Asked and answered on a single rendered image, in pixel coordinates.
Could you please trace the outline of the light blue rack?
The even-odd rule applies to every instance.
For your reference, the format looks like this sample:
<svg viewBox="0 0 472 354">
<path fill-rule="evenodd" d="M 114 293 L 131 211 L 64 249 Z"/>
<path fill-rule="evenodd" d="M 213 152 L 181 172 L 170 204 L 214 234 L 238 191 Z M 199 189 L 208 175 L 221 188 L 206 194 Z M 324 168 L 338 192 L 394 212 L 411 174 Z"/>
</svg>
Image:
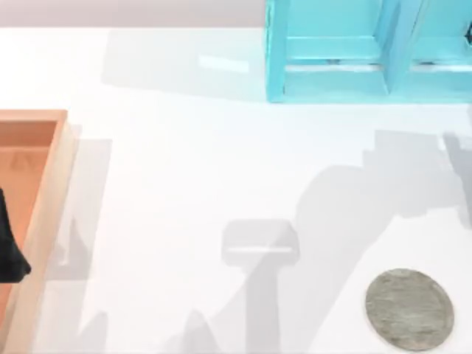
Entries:
<svg viewBox="0 0 472 354">
<path fill-rule="evenodd" d="M 472 0 L 265 0 L 272 103 L 472 103 Z"/>
</svg>

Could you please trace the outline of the salmon-coloured shallow box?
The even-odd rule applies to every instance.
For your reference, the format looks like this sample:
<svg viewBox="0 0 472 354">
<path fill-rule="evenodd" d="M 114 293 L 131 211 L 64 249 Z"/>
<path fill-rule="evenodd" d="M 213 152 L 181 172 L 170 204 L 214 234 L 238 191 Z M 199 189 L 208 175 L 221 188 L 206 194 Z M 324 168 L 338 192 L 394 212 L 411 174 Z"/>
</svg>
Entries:
<svg viewBox="0 0 472 354">
<path fill-rule="evenodd" d="M 77 151 L 67 118 L 66 110 L 0 109 L 0 188 L 32 266 L 20 283 L 0 284 L 0 354 L 30 354 Z"/>
</svg>

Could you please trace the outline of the round grey coaster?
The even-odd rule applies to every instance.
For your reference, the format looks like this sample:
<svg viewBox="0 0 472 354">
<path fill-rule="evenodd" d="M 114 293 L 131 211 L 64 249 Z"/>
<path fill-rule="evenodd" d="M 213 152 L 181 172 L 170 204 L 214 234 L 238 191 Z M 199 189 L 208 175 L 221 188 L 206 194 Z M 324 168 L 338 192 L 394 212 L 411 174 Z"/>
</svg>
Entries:
<svg viewBox="0 0 472 354">
<path fill-rule="evenodd" d="M 409 268 L 379 274 L 367 287 L 364 308 L 373 330 L 409 352 L 433 350 L 451 335 L 453 302 L 429 275 Z"/>
</svg>

